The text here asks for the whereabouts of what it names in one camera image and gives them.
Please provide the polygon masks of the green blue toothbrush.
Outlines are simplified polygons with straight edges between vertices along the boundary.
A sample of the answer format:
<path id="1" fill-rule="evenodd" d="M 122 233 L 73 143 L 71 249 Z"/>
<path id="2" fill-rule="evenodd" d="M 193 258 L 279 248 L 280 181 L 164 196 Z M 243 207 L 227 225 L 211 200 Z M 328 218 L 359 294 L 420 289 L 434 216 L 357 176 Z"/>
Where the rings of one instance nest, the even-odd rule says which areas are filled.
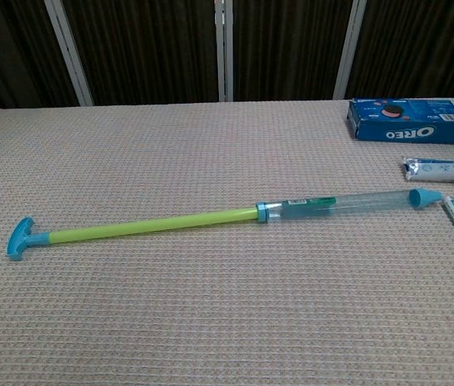
<path id="1" fill-rule="evenodd" d="M 259 202 L 253 207 L 227 211 L 205 212 L 164 219 L 142 220 L 36 234 L 31 232 L 34 220 L 26 217 L 17 224 L 14 231 L 10 234 L 6 255 L 12 261 L 21 261 L 23 259 L 22 254 L 27 248 L 38 245 L 63 244 L 245 220 L 255 220 L 260 224 L 266 224 L 275 220 L 300 220 L 313 217 L 355 215 L 394 209 L 411 208 L 418 210 L 433 203 L 438 203 L 442 199 L 443 194 L 439 191 L 413 188 L 405 191 Z"/>

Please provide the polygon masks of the white blue toothpaste tube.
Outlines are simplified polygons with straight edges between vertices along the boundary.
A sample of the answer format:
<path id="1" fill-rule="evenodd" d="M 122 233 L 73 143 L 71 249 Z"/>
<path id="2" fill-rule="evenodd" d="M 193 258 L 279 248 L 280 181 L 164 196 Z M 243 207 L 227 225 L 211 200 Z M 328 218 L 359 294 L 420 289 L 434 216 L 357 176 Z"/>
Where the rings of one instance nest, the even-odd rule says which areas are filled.
<path id="1" fill-rule="evenodd" d="M 454 183 L 454 160 L 404 157 L 402 166 L 409 181 Z"/>

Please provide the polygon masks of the beige woven tablecloth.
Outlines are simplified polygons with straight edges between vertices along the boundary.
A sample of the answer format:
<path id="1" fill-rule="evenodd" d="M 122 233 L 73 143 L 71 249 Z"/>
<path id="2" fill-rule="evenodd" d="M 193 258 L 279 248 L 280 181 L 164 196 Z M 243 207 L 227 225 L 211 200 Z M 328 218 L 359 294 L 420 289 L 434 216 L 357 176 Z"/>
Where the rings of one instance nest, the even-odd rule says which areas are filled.
<path id="1" fill-rule="evenodd" d="M 0 109 L 0 386 L 454 385 L 454 227 L 424 211 L 30 248 L 46 232 L 408 189 L 346 101 Z"/>

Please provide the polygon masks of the dark folding screen panel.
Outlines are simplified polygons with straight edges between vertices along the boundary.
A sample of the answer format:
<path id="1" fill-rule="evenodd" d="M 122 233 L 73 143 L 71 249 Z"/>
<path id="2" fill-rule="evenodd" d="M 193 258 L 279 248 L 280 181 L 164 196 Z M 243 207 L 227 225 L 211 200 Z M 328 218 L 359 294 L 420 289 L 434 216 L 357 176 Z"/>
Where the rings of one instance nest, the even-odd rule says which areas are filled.
<path id="1" fill-rule="evenodd" d="M 454 97 L 454 0 L 366 0 L 345 98 Z"/>
<path id="2" fill-rule="evenodd" d="M 220 101 L 345 98 L 369 0 L 214 0 Z"/>
<path id="3" fill-rule="evenodd" d="M 77 103 L 225 100 L 223 0 L 43 0 Z"/>
<path id="4" fill-rule="evenodd" d="M 63 0 L 0 0 L 0 109 L 91 106 Z"/>

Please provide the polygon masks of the blue Oreo cookie box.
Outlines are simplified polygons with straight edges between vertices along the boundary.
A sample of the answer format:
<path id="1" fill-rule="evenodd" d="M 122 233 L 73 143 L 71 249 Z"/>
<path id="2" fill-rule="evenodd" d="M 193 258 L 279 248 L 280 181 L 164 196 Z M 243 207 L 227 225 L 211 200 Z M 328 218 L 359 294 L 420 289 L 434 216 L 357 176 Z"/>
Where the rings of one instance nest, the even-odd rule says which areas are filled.
<path id="1" fill-rule="evenodd" d="M 352 99 L 353 137 L 368 142 L 454 145 L 454 104 L 436 99 Z"/>

